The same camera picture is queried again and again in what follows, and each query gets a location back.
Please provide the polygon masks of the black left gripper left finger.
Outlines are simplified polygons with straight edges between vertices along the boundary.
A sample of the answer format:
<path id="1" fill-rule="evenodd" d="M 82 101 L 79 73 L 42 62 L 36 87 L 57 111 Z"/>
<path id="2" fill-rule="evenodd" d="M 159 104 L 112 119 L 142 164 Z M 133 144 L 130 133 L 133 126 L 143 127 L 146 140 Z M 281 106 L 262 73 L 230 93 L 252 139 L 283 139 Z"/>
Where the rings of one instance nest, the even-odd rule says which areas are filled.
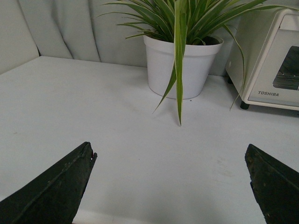
<path id="1" fill-rule="evenodd" d="M 71 224 L 97 154 L 84 142 L 0 202 L 2 224 Z"/>

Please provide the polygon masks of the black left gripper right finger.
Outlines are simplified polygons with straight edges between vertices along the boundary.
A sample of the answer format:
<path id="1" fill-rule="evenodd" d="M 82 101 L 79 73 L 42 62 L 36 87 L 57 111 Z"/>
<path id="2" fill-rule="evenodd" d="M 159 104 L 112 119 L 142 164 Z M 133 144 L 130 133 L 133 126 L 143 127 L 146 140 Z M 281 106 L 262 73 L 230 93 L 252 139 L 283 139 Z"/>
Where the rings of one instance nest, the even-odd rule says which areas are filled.
<path id="1" fill-rule="evenodd" d="M 249 144 L 245 161 L 250 186 L 268 224 L 299 222 L 299 173 Z"/>

